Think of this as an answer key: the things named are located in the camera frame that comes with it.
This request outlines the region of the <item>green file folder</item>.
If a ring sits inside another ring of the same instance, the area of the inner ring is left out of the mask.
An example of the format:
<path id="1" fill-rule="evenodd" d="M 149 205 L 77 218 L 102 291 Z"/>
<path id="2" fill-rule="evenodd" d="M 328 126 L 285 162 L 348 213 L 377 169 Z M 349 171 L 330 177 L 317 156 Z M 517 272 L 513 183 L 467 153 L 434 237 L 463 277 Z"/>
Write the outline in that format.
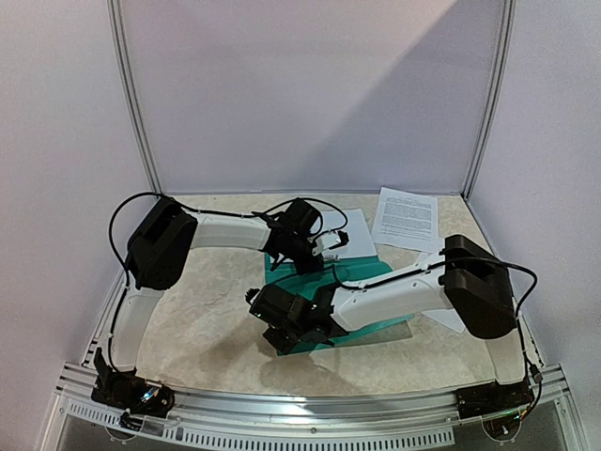
<path id="1" fill-rule="evenodd" d="M 335 268 L 336 275 L 341 282 L 350 282 L 360 279 L 371 278 L 392 271 L 392 268 L 378 257 L 353 257 L 325 264 L 323 272 L 313 272 L 305 275 L 297 275 L 293 263 L 284 262 L 277 269 L 270 269 L 272 258 L 264 257 L 265 282 L 276 283 L 291 292 L 299 293 L 301 296 L 311 299 L 316 290 L 327 284 L 335 282 L 331 272 L 331 266 Z M 362 345 L 382 344 L 397 342 L 412 338 L 412 332 L 408 321 L 413 316 L 409 315 L 399 319 L 389 319 L 380 323 L 370 324 L 359 331 L 348 335 L 335 337 L 331 342 L 336 348 L 359 347 Z"/>

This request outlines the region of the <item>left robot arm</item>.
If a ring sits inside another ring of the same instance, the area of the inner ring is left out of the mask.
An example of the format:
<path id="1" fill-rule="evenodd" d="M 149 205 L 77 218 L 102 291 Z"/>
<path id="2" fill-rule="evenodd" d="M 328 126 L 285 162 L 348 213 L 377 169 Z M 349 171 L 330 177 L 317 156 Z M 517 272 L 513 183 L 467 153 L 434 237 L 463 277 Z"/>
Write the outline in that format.
<path id="1" fill-rule="evenodd" d="M 163 293 L 181 277 L 191 250 L 238 248 L 288 259 L 302 273 L 323 266 L 313 229 L 322 214 L 308 201 L 295 198 L 266 211 L 234 213 L 198 210 L 173 197 L 156 203 L 132 232 L 127 254 L 118 258 L 125 287 L 112 319 L 105 348 L 110 373 L 102 390 L 120 408 L 139 400 L 139 387 L 121 372 L 135 368 L 138 350 L 152 313 Z"/>

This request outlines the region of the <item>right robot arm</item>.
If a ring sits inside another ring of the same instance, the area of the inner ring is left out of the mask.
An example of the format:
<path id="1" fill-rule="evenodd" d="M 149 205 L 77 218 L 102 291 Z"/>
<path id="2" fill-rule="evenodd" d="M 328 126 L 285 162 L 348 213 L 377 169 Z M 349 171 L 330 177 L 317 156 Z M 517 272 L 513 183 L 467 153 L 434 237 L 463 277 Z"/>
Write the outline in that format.
<path id="1" fill-rule="evenodd" d="M 356 281 L 334 279 L 309 297 L 270 283 L 248 290 L 246 301 L 251 314 L 267 324 L 266 340 L 282 354 L 300 344 L 333 346 L 338 337 L 388 320 L 454 310 L 468 332 L 485 342 L 495 375 L 485 401 L 504 410 L 520 397 L 527 372 L 511 271 L 533 274 L 453 235 L 431 259 L 402 270 Z"/>

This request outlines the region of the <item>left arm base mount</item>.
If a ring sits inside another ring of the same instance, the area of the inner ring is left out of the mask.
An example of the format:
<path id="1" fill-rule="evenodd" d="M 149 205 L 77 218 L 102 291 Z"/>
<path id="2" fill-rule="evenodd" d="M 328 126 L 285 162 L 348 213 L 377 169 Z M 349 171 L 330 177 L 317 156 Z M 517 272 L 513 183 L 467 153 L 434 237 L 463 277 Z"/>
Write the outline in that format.
<path id="1" fill-rule="evenodd" d="M 115 372 L 107 366 L 98 368 L 97 373 L 91 399 L 99 404 L 158 418 L 166 418 L 175 406 L 171 388 L 138 377 L 134 371 Z"/>

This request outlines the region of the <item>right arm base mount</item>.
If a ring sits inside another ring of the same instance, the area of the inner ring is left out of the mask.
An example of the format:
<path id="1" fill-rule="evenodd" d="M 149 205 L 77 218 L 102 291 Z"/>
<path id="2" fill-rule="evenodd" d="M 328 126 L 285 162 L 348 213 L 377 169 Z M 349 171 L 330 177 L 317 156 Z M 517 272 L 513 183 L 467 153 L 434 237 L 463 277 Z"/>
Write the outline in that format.
<path id="1" fill-rule="evenodd" d="M 516 414 L 523 421 L 537 407 L 543 389 L 543 376 L 531 381 L 501 385 L 497 381 L 459 388 L 454 391 L 455 405 L 461 419 L 496 413 Z"/>

